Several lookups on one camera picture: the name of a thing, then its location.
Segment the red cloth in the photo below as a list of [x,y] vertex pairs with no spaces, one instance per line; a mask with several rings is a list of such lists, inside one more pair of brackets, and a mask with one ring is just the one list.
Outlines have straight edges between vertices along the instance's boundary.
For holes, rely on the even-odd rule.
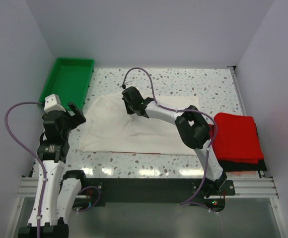
[[214,119],[218,134],[213,149],[219,161],[257,164],[264,159],[253,117],[218,113]]

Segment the white wall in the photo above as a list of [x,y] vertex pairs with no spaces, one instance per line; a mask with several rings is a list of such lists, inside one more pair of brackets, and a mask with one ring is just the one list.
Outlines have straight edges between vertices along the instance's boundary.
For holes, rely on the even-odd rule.
[[288,0],[275,0],[236,73],[288,225]]
[[[24,0],[0,0],[0,237],[3,237],[21,175],[33,160],[8,135],[4,113],[13,104],[38,101],[54,61]],[[24,106],[10,115],[15,134],[33,150],[42,131],[41,111]]]
[[104,67],[237,65],[273,0],[26,0],[56,57]]

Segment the glass panel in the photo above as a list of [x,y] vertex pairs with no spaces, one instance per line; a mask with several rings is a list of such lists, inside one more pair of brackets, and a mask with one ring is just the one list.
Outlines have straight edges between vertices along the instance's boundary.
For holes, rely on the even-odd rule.
[[[25,199],[19,227],[33,203]],[[107,203],[72,212],[69,228],[70,238],[280,238],[269,199],[230,199],[219,215],[195,206]]]

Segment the black fabric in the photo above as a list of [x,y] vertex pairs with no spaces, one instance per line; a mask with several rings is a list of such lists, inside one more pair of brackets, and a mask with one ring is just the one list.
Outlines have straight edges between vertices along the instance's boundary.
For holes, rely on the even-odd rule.
[[258,164],[236,163],[231,161],[218,161],[218,162],[225,172],[267,170],[264,160],[259,160]]

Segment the speckled countertop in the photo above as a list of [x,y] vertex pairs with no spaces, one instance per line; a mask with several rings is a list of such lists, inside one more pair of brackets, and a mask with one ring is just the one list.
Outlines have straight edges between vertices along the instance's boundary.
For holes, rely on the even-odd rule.
[[[105,94],[121,91],[127,68],[98,68],[92,75],[83,112]],[[242,115],[229,69],[146,69],[152,76],[156,95],[198,96],[200,110],[215,116],[219,112]],[[150,93],[147,77],[139,70],[126,80]],[[201,178],[203,168],[196,156],[148,155],[111,152],[80,152],[79,138],[84,125],[70,134],[67,170],[84,170],[91,178]]]

